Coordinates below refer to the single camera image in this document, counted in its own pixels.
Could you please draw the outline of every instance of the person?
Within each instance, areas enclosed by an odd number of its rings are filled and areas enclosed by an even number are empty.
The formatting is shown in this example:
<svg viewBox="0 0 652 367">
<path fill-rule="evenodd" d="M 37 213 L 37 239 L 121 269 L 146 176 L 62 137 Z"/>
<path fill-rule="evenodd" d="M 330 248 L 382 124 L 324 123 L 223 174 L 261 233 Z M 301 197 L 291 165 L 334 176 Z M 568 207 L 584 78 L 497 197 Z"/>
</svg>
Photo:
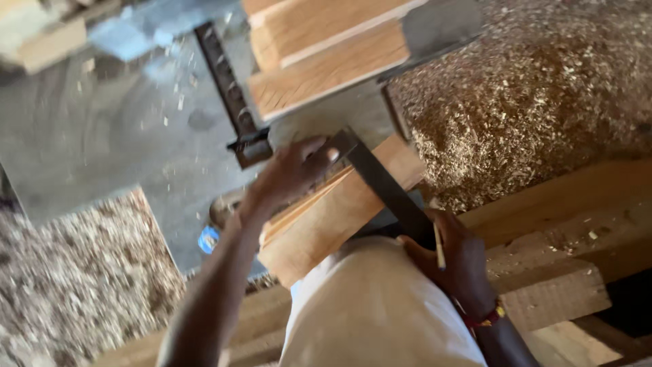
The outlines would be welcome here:
<svg viewBox="0 0 652 367">
<path fill-rule="evenodd" d="M 249 187 L 173 318 L 158 366 L 218 365 L 262 226 L 336 160 L 334 149 L 315 154 L 324 142 L 278 150 Z M 538 366 L 497 306 L 483 241 L 451 213 L 427 214 L 441 233 L 446 269 L 406 236 L 347 242 L 291 288 L 280 366 Z"/>
</svg>

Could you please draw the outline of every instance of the pile of wood shavings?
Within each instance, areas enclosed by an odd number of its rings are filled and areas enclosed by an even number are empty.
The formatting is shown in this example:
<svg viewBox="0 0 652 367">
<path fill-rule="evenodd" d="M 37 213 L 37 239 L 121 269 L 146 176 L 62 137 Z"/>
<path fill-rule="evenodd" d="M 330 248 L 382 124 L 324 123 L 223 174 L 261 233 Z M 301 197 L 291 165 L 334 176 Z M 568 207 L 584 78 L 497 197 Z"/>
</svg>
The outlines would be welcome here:
<svg viewBox="0 0 652 367">
<path fill-rule="evenodd" d="M 185 285 L 141 190 L 34 228 L 0 212 L 0 365 L 72 367 L 165 327 Z"/>
<path fill-rule="evenodd" d="M 395 78 L 455 212 L 609 158 L 652 155 L 652 3 L 481 1 L 479 40 Z"/>
</svg>

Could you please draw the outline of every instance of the wooden plank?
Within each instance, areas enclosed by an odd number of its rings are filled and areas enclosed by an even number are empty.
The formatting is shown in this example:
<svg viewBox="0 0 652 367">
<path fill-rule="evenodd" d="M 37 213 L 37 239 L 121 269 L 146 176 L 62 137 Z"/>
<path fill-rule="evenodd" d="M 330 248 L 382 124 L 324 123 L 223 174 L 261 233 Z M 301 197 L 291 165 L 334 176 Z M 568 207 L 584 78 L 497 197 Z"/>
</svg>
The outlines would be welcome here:
<svg viewBox="0 0 652 367">
<path fill-rule="evenodd" d="M 400 65 L 408 57 L 401 25 L 393 20 L 286 69 L 256 74 L 248 85 L 259 113 L 270 120 Z"/>
<path fill-rule="evenodd" d="M 421 180 L 423 163 L 397 135 L 382 142 L 374 155 L 404 189 Z M 289 288 L 383 207 L 360 175 L 352 172 L 307 208 L 281 236 L 266 244 L 258 259 Z"/>
<path fill-rule="evenodd" d="M 531 351 L 543 367 L 558 367 L 560 364 L 570 367 L 597 367 L 623 358 L 570 321 L 526 333 L 523 337 L 528 347 L 534 347 Z M 548 355 L 537 353 L 541 343 L 550 348 Z M 547 358 L 550 355 L 558 355 L 561 360 L 550 360 Z"/>
<path fill-rule="evenodd" d="M 618 352 L 628 360 L 642 359 L 652 355 L 650 349 L 640 341 L 630 337 L 619 329 L 605 323 L 597 316 L 587 315 L 572 321 L 579 329 L 600 340 L 610 349 Z"/>
<path fill-rule="evenodd" d="M 289 291 L 279 285 L 245 297 L 226 349 L 225 355 L 230 358 L 228 365 L 242 367 L 280 355 L 291 307 Z M 131 341 L 104 353 L 91 367 L 154 367 L 164 336 L 165 330 Z"/>
<path fill-rule="evenodd" d="M 582 212 L 648 195 L 652 159 L 609 161 L 544 182 L 460 216 L 487 248 L 554 227 Z"/>
<path fill-rule="evenodd" d="M 353 167 L 349 166 L 341 170 L 337 175 L 331 178 L 323 187 L 315 191 L 314 194 L 307 196 L 296 204 L 285 209 L 280 215 L 275 215 L 270 220 L 265 222 L 263 230 L 260 232 L 260 248 L 263 249 L 267 244 L 272 242 L 274 238 L 280 236 L 287 228 L 292 226 L 305 212 L 307 208 L 313 205 L 317 200 L 321 199 L 324 195 L 331 192 L 337 184 L 339 184 L 346 176 L 353 172 Z"/>
<path fill-rule="evenodd" d="M 403 17 L 426 0 L 293 0 L 253 28 L 251 45 L 260 69 L 285 68 L 310 55 Z"/>
<path fill-rule="evenodd" d="M 490 279 L 569 257 L 595 264 L 605 283 L 631 276 L 652 268 L 652 197 L 583 212 L 553 229 L 490 248 L 486 255 Z"/>
<path fill-rule="evenodd" d="M 611 307 L 595 265 L 568 259 L 492 281 L 519 330 L 537 330 Z"/>
<path fill-rule="evenodd" d="M 261 27 L 268 15 L 278 12 L 296 0 L 242 0 L 244 11 L 249 15 L 252 29 Z"/>
<path fill-rule="evenodd" d="M 86 24 L 77 19 L 23 43 L 18 59 L 28 74 L 35 74 L 68 57 L 86 43 Z"/>
<path fill-rule="evenodd" d="M 286 0 L 242 0 L 244 12 L 252 16 Z"/>
</svg>

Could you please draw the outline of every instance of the metal bar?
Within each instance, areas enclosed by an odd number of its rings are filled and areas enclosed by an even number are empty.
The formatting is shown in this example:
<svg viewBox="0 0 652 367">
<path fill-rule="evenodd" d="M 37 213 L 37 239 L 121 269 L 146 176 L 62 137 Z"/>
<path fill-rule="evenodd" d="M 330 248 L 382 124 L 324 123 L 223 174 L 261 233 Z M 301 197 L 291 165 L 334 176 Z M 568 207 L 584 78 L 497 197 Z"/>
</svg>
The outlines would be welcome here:
<svg viewBox="0 0 652 367">
<path fill-rule="evenodd" d="M 240 167 L 246 168 L 270 158 L 272 148 L 267 141 L 269 128 L 258 130 L 254 118 L 243 98 L 243 92 L 237 83 L 231 65 L 222 49 L 213 23 L 203 24 L 195 29 L 201 51 L 208 62 L 209 70 L 215 81 L 215 86 L 224 101 L 226 112 L 231 120 L 238 138 L 228 144 L 227 149 L 233 151 Z"/>
</svg>

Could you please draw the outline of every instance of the stacked wood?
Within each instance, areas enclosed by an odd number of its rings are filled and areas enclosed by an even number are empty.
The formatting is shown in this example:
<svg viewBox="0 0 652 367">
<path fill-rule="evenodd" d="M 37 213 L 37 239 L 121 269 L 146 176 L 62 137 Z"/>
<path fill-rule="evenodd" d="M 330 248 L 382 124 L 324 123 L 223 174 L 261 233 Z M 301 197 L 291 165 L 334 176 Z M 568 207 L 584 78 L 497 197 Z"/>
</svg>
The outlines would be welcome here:
<svg viewBox="0 0 652 367">
<path fill-rule="evenodd" d="M 427 0 L 243 0 L 261 73 L 248 81 L 263 119 L 402 64 L 399 19 Z"/>
</svg>

